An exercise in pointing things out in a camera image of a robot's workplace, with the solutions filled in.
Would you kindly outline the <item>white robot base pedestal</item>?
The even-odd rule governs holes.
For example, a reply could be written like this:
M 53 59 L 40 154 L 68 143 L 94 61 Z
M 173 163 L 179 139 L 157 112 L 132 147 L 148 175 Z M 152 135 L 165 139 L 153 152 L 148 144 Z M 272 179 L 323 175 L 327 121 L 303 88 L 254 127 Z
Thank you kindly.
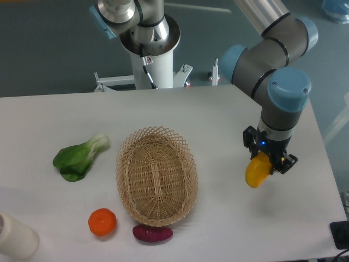
M 183 64 L 173 69 L 173 51 L 180 41 L 178 23 L 168 16 L 152 27 L 136 25 L 119 34 L 130 55 L 132 75 L 100 78 L 94 73 L 96 92 L 112 91 L 112 86 L 134 84 L 137 90 L 189 87 L 193 67 Z

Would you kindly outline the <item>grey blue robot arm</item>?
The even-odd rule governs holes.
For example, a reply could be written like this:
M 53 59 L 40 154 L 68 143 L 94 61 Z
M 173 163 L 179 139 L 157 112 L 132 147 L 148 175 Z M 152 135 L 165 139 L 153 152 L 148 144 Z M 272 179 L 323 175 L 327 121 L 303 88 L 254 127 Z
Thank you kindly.
M 252 158 L 266 154 L 271 172 L 284 174 L 297 162 L 287 145 L 311 91 L 309 77 L 290 63 L 316 44 L 317 28 L 307 18 L 294 18 L 281 1 L 237 5 L 262 41 L 252 48 L 232 46 L 213 72 L 261 106 L 258 126 L 243 132 L 244 146 Z M 190 68 L 173 71 L 180 30 L 165 14 L 163 1 L 96 1 L 90 12 L 99 29 L 109 38 L 118 37 L 130 54 L 131 79 L 138 90 L 184 86 Z

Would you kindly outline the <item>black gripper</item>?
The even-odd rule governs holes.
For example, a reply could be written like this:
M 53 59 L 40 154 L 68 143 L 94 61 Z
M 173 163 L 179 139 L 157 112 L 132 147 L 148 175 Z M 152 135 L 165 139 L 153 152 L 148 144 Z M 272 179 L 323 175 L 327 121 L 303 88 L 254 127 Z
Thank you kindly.
M 285 174 L 297 162 L 298 158 L 292 154 L 287 154 L 287 146 L 291 137 L 283 140 L 270 138 L 267 131 L 260 131 L 252 126 L 248 126 L 243 131 L 243 144 L 251 153 L 250 159 L 255 158 L 260 151 L 270 156 L 272 165 L 270 174 L 275 172 Z

